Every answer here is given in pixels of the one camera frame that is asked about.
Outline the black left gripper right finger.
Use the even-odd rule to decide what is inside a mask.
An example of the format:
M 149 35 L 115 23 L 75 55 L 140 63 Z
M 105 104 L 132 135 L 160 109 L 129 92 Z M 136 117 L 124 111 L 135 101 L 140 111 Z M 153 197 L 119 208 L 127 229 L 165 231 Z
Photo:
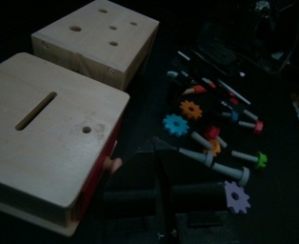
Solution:
M 151 140 L 168 244 L 242 244 L 228 222 L 224 182 L 210 155 Z

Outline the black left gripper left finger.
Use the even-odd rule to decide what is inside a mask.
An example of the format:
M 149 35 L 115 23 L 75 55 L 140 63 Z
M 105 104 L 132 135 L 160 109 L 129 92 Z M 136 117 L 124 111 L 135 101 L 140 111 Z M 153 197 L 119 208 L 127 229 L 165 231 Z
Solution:
M 104 244 L 157 244 L 153 152 L 137 152 L 115 171 L 103 197 Z

